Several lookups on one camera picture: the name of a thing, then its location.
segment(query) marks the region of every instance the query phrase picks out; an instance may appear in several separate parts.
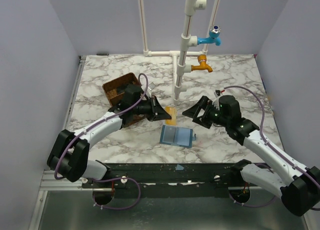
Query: white marble table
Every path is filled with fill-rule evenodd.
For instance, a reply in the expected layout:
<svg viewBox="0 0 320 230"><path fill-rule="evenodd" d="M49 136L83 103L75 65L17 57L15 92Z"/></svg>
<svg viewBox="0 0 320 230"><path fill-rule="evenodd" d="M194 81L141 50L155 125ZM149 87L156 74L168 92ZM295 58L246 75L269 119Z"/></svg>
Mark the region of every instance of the white marble table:
<svg viewBox="0 0 320 230"><path fill-rule="evenodd" d="M187 57L187 63L198 64L196 57ZM282 148L271 108L253 55L208 56L212 73L196 71L185 74L183 82L188 91L181 93L178 114L194 105L202 95L214 98L214 90L229 85L241 85L256 92L265 104L264 132ZM142 55L88 56L74 103L69 129L88 125L110 107L102 84L129 72L138 76L143 72L155 84L152 91L160 104L173 106L173 63L171 57L144 57ZM260 124L261 110L253 96L243 90L230 90L240 102L243 117ZM203 128L192 123L190 118L179 114L177 125L192 128L197 135L192 148L163 145L159 143L163 122L148 122L146 119L107 136L96 144L89 159L102 162L127 163L200 163L237 162L247 159L262 161L254 153L229 138L225 130Z"/></svg>

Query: orange faucet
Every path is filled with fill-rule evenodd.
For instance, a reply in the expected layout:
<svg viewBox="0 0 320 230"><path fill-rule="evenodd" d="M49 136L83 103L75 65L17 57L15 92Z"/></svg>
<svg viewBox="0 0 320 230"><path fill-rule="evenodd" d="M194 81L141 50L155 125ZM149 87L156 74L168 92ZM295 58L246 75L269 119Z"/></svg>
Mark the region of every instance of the orange faucet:
<svg viewBox="0 0 320 230"><path fill-rule="evenodd" d="M212 72L212 68L207 65L207 56L206 55L199 55L198 56L199 66L191 66L191 71L203 71L208 70L208 72Z"/></svg>

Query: water tap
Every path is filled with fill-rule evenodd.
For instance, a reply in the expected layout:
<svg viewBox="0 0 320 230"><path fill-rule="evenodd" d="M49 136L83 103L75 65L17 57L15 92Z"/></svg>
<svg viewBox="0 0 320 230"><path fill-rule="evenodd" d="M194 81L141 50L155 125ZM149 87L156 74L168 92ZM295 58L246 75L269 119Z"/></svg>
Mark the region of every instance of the water tap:
<svg viewBox="0 0 320 230"><path fill-rule="evenodd" d="M198 38L197 44L213 44L215 43L216 46L221 45L221 40L219 38L221 32L221 28L219 26L211 26L209 30L209 37L208 38Z"/></svg>
<svg viewBox="0 0 320 230"><path fill-rule="evenodd" d="M191 66L191 71L203 71L208 70L208 72L212 72L212 68L207 65L207 56L206 55L199 55L198 56L199 66Z"/></svg>

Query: white wall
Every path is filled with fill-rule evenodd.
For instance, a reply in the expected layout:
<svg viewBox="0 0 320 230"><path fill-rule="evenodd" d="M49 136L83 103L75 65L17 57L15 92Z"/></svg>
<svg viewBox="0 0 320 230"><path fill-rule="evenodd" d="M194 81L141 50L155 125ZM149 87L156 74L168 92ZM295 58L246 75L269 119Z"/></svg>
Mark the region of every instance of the white wall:
<svg viewBox="0 0 320 230"><path fill-rule="evenodd" d="M80 55L143 52L138 0L50 0ZM151 51L179 50L185 0L143 0L147 42ZM287 0L221 0L216 23L220 47L209 54L255 54ZM197 11L191 33L205 37L214 0ZM190 49L200 50L201 46Z"/></svg>
<svg viewBox="0 0 320 230"><path fill-rule="evenodd" d="M319 29L319 0L289 0L257 57L285 150L318 168Z"/></svg>
<svg viewBox="0 0 320 230"><path fill-rule="evenodd" d="M27 229L79 58L49 0L0 0L0 228Z"/></svg>

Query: wooden crate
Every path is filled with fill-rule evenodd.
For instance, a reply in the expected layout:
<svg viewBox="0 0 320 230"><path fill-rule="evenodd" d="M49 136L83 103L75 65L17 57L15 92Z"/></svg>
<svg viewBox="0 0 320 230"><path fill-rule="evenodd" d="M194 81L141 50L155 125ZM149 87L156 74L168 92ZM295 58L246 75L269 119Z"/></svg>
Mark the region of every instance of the wooden crate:
<svg viewBox="0 0 320 230"><path fill-rule="evenodd" d="M116 105L123 98L125 93L124 89L128 84L141 86L134 73L128 73L102 85L103 91L111 106ZM144 116L134 116L133 121L125 127L135 124L144 118Z"/></svg>

